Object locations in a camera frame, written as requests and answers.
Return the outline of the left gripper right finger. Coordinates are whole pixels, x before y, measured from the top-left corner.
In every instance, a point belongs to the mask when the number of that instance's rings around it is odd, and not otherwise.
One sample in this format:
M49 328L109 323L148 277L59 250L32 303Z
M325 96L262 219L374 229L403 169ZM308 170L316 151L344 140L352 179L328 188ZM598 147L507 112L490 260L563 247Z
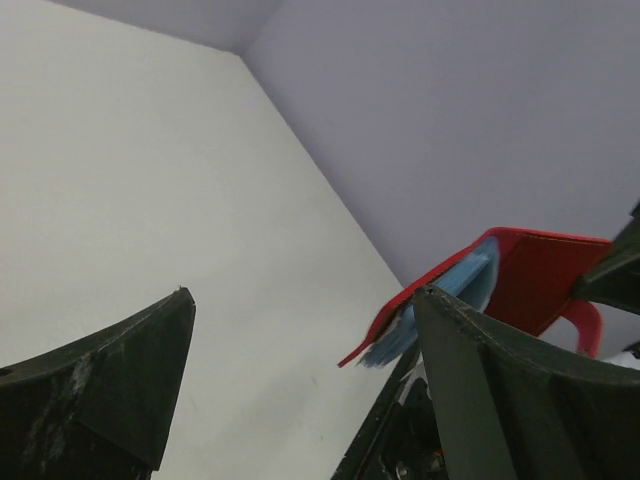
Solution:
M414 300L450 478L638 478L638 371L555 347L436 287Z

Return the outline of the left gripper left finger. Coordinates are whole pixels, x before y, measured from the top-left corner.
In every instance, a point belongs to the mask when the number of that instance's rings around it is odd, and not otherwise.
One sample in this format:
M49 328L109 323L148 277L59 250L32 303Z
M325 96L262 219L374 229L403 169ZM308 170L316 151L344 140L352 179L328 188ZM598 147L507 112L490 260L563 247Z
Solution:
M194 322L194 298L181 287L2 368L2 478L150 478L166 449Z

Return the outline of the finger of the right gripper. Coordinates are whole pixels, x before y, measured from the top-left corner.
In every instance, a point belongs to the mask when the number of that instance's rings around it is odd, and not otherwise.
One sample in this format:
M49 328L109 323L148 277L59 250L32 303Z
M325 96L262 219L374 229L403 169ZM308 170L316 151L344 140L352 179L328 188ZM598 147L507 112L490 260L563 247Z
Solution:
M615 237L603 260L580 277L573 289L579 299L639 314L639 204Z

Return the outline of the red leather card holder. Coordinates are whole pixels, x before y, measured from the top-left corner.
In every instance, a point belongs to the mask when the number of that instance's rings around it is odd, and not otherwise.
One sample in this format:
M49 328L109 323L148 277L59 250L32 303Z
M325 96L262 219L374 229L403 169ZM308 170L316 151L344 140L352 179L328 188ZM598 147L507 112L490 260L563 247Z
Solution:
M603 321L592 303L574 297L573 288L611 246L601 238L493 227L392 297L338 364L359 359L384 366L402 355L417 338L413 294L428 284L533 336L565 318L578 331L578 352L594 358Z

